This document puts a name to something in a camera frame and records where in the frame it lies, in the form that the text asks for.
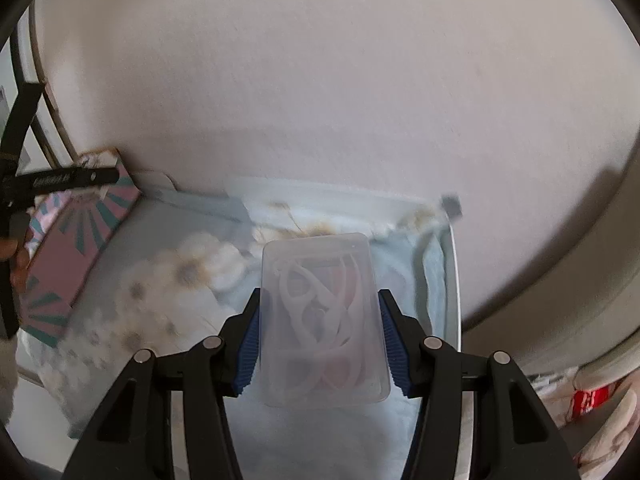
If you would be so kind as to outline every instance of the small gray object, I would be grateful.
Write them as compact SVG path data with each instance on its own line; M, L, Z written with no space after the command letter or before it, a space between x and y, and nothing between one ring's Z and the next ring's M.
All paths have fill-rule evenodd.
M431 350L437 350L438 348L442 348L442 341L436 336L429 336L424 339L424 345Z
M507 354L507 352L503 352L502 350L498 350L494 354L494 359L495 359L495 362L497 362L498 364L501 364L501 365L505 365L509 361L511 361L511 358L509 357L509 354Z
M133 360L137 363L146 363L149 359L151 359L151 352L146 348L138 350L133 356Z
M217 335L210 335L202 342L202 346L204 346L204 348L207 348L209 350L213 348L218 348L220 345L222 345L222 339L219 338Z
M440 206L449 217L449 221L453 222L456 218L462 216L462 206L457 195L445 195L440 199Z

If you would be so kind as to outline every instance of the black tool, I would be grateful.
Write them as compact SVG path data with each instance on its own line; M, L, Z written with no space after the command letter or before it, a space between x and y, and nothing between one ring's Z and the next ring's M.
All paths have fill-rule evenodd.
M0 237L24 243L29 227L26 210L38 195L81 187L114 184L116 168L57 168L16 175L27 130L36 115L44 85L25 83L6 122L0 141ZM12 338L20 327L18 296L10 282L14 262L0 262L0 338Z
M76 445L62 480L173 480L171 391L184 393L191 480L241 480L223 396L237 397L258 357L255 289L242 314L188 352L139 350L108 391ZM471 480L578 480L564 441L517 365L504 352L461 354L403 316L380 291L394 382L422 397L403 480L452 480L462 391L476 393Z

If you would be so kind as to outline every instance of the black bar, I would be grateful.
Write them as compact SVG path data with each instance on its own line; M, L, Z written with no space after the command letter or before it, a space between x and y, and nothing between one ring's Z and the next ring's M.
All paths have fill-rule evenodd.
M420 405L402 480L453 480L462 418L460 354L446 343L423 351L433 361L433 381Z
M11 64L14 68L14 78L15 84L18 88L26 83L24 78L24 71L22 69L22 60L20 59L20 46L18 44L18 28L16 27L14 31L11 33L11 37L9 38L10 49L11 49ZM40 120L37 115L34 115L33 121L31 121L31 131L33 132L33 136L36 138L36 142L38 143L44 157L47 159L47 162L52 168L59 168L60 163L56 154L51 149L51 145L49 144L49 139L44 134L44 129L40 124Z
M120 178L117 168L58 168L5 178L2 198L5 203L33 199L67 189L100 187L115 184Z
M18 97L9 113L0 140L0 176L14 175L18 170L24 137L36 115L44 85L25 83L18 89Z
M82 433L62 480L172 480L166 396L154 380L156 357L131 359Z
M222 393L211 376L212 360L223 347L202 343L184 364L184 439L191 480L242 480Z
M0 238L9 237L10 218L0 214ZM11 286L11 265L9 260L0 261L0 338L11 339L20 328L20 320L14 302L14 290Z

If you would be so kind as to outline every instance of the teal stripe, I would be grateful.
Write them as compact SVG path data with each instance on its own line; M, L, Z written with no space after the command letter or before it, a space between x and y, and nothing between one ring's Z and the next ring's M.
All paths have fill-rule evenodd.
M44 231L42 229L42 226L40 225L40 221L37 218L32 218L31 219L30 227L31 227L31 229L33 229L37 233L39 233L41 235L44 235Z
M66 213L65 217L62 219L62 224L60 224L60 232L62 234L66 234L66 230L69 229L69 226L71 225L71 221L75 213L76 213L76 210L71 208Z
M76 228L76 249L84 256L84 215L83 211L78 212L78 227Z
M104 244L104 240L100 235L100 231L98 231L98 224L95 223L94 214L91 211L89 211L88 214L89 214L89 224L91 224L91 232L92 232L92 235L94 235L95 246L98 247L98 249L100 249Z
M38 278L36 278L35 276L29 276L27 278L26 292L31 292L38 285L38 283L40 283L40 280Z
M66 326L68 321L67 316L29 316L29 319L35 319L36 321L42 321L56 326Z
M36 301L32 301L28 306L27 306L27 310L34 310L40 306L45 306L49 303L55 303L57 301L62 301L62 298L60 298L59 295L57 295L55 292L48 292L47 294L45 294L44 296L42 296L41 298L39 298Z
M109 229L115 229L118 226L118 219L113 215L109 208L104 204L102 200L99 200L95 205L95 208L100 213L100 216L104 220L104 223L107 224Z
M55 348L56 345L58 344L58 338L57 337L53 337L52 335L49 335L46 332L43 332L42 330L38 330L37 328L34 328L33 326L28 326L28 325L27 326L23 326L22 329L25 332L28 332L29 334L34 336L34 338L36 338L37 340L42 341L47 346Z
M116 204L118 204L120 207L123 207L124 209L128 208L131 205L131 202L129 200L125 200L122 197L114 195L113 193L108 192L107 197L109 197L112 202L115 202Z
M127 186L133 186L134 184L130 176L123 176L114 185L118 187L127 187Z

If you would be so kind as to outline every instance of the black metal frame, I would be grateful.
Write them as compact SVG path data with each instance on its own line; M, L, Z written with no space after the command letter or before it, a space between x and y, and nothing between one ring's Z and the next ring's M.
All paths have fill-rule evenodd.
M18 30L14 28L14 31L11 33L9 37L9 46L11 52L11 64L14 68L14 79L15 84L18 88L21 88L27 81L24 78L24 71L22 70L22 62L20 61L20 47L18 46ZM55 153L51 149L49 141L47 140L47 136L44 133L44 129L40 124L40 120L37 116L33 117L31 121L31 131L33 132L33 136L38 143L38 146L42 150L44 158L47 159L50 167L52 168L60 168L60 163Z
M247 342L246 334L259 307L256 288L244 312L229 318L218 336L159 358L138 351L89 421L62 479L174 480L170 405L171 392L179 390L191 480L242 480L223 397L241 392L236 379L239 369L247 370L238 362L245 345L253 370L258 340ZM463 391L476 399L470 480L579 478L558 429L507 354L481 358L426 338L389 290L380 291L380 307L394 381L406 386L408 397L422 398L402 480L454 478Z
M0 0L0 45L5 44L31 1ZM611 1L640 43L640 0ZM1 166L6 171L2 160L0 174L4 174ZM13 176L11 171L15 173L9 168L9 178ZM8 232L5 221L0 222L0 228L0 235ZM0 269L0 278L4 275L8 275L8 269ZM254 294L249 308L252 302L257 308L257 301ZM396 325L408 350L410 393L423 396L403 479L452 478L460 430L458 401L463 390L476 392L471 478L577 477L556 428L513 362L498 362L495 354L488 359L459 354L444 342L437 349L428 348L424 342L416 345L416 338L420 337L419 325L405 319L392 297L384 292L381 293L381 304L383 315L389 316ZM129 362L78 443L64 478L84 478L81 476L84 470L91 472L91 478L111 480L114 478L113 467L109 475L102 471L110 468L113 461L122 464L124 460L129 473L126 476L127 473L119 469L119 478L172 479L166 399L171 390L183 390L185 418L189 419L186 420L186 435L191 449L188 452L191 477L196 480L239 480L241 475L222 401L222 395L235 393L229 383L234 365L230 341L239 343L238 334L230 332L221 333L222 344L216 348L200 344L185 354L158 359L151 355L144 362L135 359ZM122 420L127 409L130 421L127 431L131 435L134 431L139 432L135 434L136 439L123 437ZM15 447L5 436L6 433L0 433L0 466L6 470L12 468L16 478L32 478L22 464L24 459L16 454ZM640 438L636 434L630 450L621 459L625 469L614 468L612 472L616 478L638 473L640 458L630 455L638 442ZM126 452L117 457L111 452L113 449ZM97 463L105 469L96 467Z
M0 141L0 237L23 242L29 227L26 210L38 195L71 188L114 184L116 168L57 168L16 176L20 152L28 128L33 123L42 83L23 83L11 108ZM11 286L13 261L0 261L0 338L12 338L20 327L18 297Z

